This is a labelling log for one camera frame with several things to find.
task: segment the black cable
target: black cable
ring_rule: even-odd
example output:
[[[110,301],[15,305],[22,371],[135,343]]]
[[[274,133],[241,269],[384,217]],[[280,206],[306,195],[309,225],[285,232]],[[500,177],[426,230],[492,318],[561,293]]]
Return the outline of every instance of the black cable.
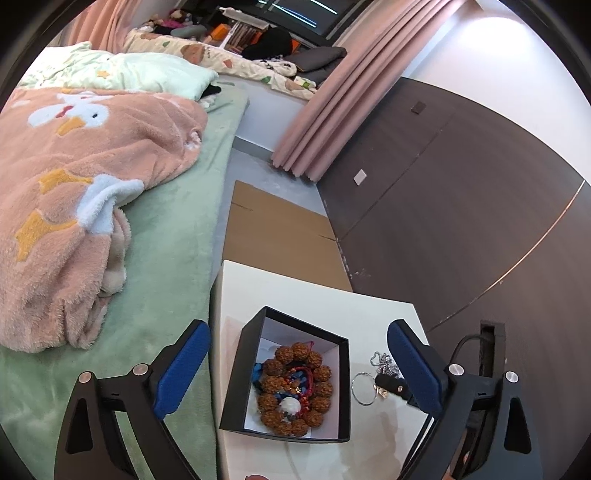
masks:
[[[465,344],[467,341],[469,341],[469,340],[475,340],[475,339],[477,339],[477,338],[479,338],[480,340],[483,340],[483,341],[485,341],[485,342],[492,343],[492,341],[491,341],[490,339],[488,339],[488,338],[486,338],[485,336],[483,336],[483,335],[480,335],[480,334],[478,334],[478,333],[473,333],[473,334],[471,334],[471,335],[466,335],[466,336],[465,336],[465,337],[464,337],[462,340],[460,340],[460,341],[457,343],[456,347],[455,347],[455,348],[454,348],[454,350],[453,350],[452,357],[449,359],[449,362],[452,364],[452,363],[455,361],[455,359],[456,359],[456,357],[457,357],[457,354],[459,354],[459,353],[460,353],[460,350],[461,350],[461,348],[464,346],[464,344]]]

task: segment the cartoon duck print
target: cartoon duck print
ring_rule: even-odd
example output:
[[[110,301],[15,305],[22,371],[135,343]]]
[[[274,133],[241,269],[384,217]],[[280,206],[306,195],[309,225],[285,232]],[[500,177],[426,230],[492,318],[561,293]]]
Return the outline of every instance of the cartoon duck print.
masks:
[[[96,128],[109,118],[109,108],[99,103],[113,98],[113,95],[97,95],[93,92],[76,94],[58,93],[62,103],[49,105],[33,112],[28,119],[29,125],[39,127],[55,119],[65,119],[56,133],[63,137],[76,128]]]

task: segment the black box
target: black box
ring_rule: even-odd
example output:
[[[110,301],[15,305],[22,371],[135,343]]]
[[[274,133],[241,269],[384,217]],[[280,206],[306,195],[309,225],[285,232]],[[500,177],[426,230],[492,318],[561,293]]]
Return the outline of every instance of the black box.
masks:
[[[333,371],[332,405],[323,424],[306,437],[273,434],[260,423],[252,371],[257,362],[273,358],[274,348],[314,341],[314,351]],[[349,341],[284,313],[264,307],[242,329],[230,375],[220,428],[272,440],[300,443],[348,442],[351,434]]]

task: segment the light green pillow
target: light green pillow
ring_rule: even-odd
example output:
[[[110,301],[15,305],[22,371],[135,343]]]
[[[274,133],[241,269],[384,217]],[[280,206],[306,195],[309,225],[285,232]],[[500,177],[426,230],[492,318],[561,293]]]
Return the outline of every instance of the light green pillow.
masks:
[[[100,71],[110,75],[98,77],[99,84],[101,81],[116,84],[102,88],[166,92],[191,100],[199,100],[209,84],[219,77],[217,72],[180,57],[153,52],[119,53],[107,60]]]

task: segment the blue gripper pad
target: blue gripper pad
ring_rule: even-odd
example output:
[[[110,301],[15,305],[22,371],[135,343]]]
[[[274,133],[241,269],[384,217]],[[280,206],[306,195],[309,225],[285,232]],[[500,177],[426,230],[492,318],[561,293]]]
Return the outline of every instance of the blue gripper pad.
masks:
[[[443,410],[441,384],[396,322],[388,327],[388,348],[419,408],[438,418]]]
[[[211,339],[207,324],[199,325],[161,377],[154,402],[154,414],[159,420],[177,411],[193,377],[209,351]]]

